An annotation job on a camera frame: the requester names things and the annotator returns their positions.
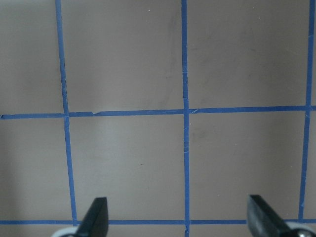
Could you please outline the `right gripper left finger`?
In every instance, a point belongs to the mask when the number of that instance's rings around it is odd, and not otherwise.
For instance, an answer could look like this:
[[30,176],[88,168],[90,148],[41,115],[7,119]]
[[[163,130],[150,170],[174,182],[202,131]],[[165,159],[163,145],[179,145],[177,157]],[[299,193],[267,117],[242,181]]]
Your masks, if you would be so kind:
[[76,237],[106,237],[109,215],[106,197],[97,197],[92,202],[83,221],[75,232]]

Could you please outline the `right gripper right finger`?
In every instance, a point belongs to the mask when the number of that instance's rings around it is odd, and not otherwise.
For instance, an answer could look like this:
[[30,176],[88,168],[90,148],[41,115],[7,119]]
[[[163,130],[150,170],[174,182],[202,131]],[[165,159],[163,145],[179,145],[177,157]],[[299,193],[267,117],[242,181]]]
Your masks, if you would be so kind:
[[247,226],[253,237],[296,236],[296,231],[290,229],[260,195],[248,196]]

